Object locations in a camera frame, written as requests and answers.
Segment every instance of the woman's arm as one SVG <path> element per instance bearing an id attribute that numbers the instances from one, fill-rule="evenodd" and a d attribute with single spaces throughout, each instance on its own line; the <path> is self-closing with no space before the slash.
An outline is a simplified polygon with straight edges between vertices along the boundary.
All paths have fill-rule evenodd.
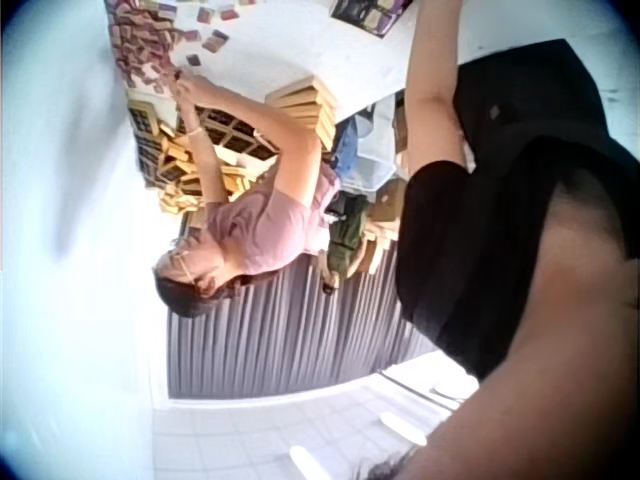
<path id="1" fill-rule="evenodd" d="M 462 0 L 422 0 L 419 8 L 405 92 L 412 175 L 438 160 L 466 167 L 453 108 Z"/>
<path id="2" fill-rule="evenodd" d="M 217 87 L 204 77 L 184 73 L 178 84 L 189 90 L 189 97 L 196 104 L 228 112 L 275 143 L 280 148 L 275 188 L 304 206 L 311 206 L 320 173 L 321 147 L 315 133 L 286 113 Z"/>
<path id="3" fill-rule="evenodd" d="M 180 115 L 189 134 L 189 146 L 193 161 L 198 169 L 202 196 L 207 203 L 228 203 L 226 188 L 222 178 L 222 164 L 216 155 L 216 151 L 203 129 L 200 128 L 200 119 L 193 106 L 181 107 Z"/>
<path id="4" fill-rule="evenodd" d="M 222 179 L 220 159 L 216 155 L 207 133 L 200 127 L 200 118 L 196 112 L 195 104 L 185 89 L 176 81 L 176 72 L 176 70 L 170 69 L 163 75 L 163 79 L 169 86 L 184 121 L 191 155 L 198 169 L 202 185 L 202 196 L 207 203 L 227 203 L 229 197 Z"/>
<path id="5" fill-rule="evenodd" d="M 353 274 L 356 273 L 356 270 L 358 269 L 358 266 L 362 262 L 362 259 L 364 258 L 364 254 L 366 251 L 367 251 L 367 240 L 364 237 L 362 237 L 360 239 L 360 246 L 356 251 L 356 256 L 353 258 L 353 261 L 351 262 L 351 265 L 349 265 L 349 269 L 347 270 L 347 278 L 351 278 Z"/>

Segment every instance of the dark hair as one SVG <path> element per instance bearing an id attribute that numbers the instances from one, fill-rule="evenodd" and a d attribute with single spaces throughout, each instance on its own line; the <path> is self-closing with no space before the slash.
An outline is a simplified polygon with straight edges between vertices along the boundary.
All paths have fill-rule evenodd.
<path id="1" fill-rule="evenodd" d="M 325 295 L 331 296 L 335 291 L 336 287 L 334 287 L 333 285 L 329 285 L 328 283 L 322 284 L 322 293 L 324 293 Z"/>
<path id="2" fill-rule="evenodd" d="M 169 309 L 181 317 L 198 317 L 213 310 L 216 302 L 225 298 L 235 298 L 249 285 L 256 285 L 275 278 L 279 270 L 259 275 L 241 275 L 218 288 L 211 297 L 202 297 L 198 290 L 188 283 L 176 282 L 160 277 L 154 272 L 158 295 Z"/>
<path id="3" fill-rule="evenodd" d="M 366 473 L 366 476 L 363 476 L 362 471 L 358 470 L 353 480 L 394 480 L 407 464 L 407 460 L 413 455 L 413 452 L 415 452 L 415 448 L 412 448 L 397 460 L 387 460 L 374 465 Z"/>

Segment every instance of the woman's hand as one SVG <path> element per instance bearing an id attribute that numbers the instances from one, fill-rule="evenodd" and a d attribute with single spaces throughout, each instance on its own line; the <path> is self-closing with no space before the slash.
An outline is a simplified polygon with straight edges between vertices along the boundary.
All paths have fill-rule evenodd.
<path id="1" fill-rule="evenodd" d="M 180 111 L 183 114 L 188 114 L 192 111 L 195 113 L 195 102 L 186 94 L 185 89 L 178 84 L 178 78 L 180 78 L 181 75 L 182 72 L 180 72 L 180 70 L 171 66 L 161 75 L 161 79 L 162 82 L 169 87 L 171 96 L 178 104 Z"/>
<path id="2" fill-rule="evenodd" d="M 219 87 L 203 76 L 172 68 L 165 74 L 165 80 L 178 105 L 200 105 L 205 108 L 215 108 L 215 98 Z"/>

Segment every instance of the corrugated metal wall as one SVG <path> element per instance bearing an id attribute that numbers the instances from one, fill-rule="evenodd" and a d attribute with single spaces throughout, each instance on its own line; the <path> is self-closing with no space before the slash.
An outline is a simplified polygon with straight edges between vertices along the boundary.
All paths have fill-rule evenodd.
<path id="1" fill-rule="evenodd" d="M 311 257 L 271 282 L 224 300 L 206 317 L 169 315 L 172 398 L 237 399 L 347 382 L 435 350 L 400 319 L 395 246 L 375 275 L 357 274 L 332 297 Z"/>

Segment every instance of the bracelet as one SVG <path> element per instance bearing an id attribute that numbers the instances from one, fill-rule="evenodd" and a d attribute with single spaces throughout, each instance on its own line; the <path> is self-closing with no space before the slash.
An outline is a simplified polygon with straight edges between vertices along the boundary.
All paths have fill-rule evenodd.
<path id="1" fill-rule="evenodd" d="M 185 135 L 187 137 L 190 137 L 191 135 L 194 135 L 198 132 L 204 132 L 204 129 L 202 128 L 202 126 L 198 127 L 198 128 L 194 128 L 193 130 L 191 130 L 190 132 L 187 132 Z"/>

